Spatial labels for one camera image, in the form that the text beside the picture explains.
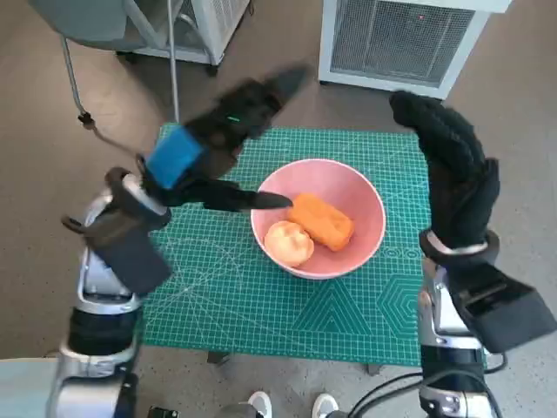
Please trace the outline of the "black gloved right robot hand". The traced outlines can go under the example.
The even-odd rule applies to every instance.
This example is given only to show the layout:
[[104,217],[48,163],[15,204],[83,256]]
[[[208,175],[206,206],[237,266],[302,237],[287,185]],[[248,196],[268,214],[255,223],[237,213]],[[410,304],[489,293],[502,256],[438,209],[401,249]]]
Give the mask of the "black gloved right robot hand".
[[426,159],[434,240],[452,251],[485,245],[499,161],[485,156],[473,126],[453,108],[408,91],[394,92],[389,104],[394,121],[418,136]]

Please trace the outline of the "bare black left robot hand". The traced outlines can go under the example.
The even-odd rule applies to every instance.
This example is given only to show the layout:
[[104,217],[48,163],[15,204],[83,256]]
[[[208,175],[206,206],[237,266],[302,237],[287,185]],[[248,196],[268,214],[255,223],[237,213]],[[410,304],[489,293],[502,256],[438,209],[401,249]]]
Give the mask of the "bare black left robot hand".
[[291,206],[283,195],[245,191],[224,176],[237,164],[245,141],[270,129],[310,72],[310,66],[296,63],[262,79],[246,78],[211,109],[174,127],[147,158],[138,159],[144,189],[168,207],[201,203],[206,209],[241,212]]

